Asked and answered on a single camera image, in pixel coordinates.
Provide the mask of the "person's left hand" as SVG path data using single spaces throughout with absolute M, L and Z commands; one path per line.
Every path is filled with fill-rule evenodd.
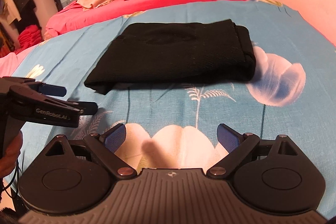
M 8 145 L 5 155 L 0 161 L 0 177 L 4 178 L 15 169 L 17 159 L 23 145 L 23 134 L 20 131 L 13 141 Z

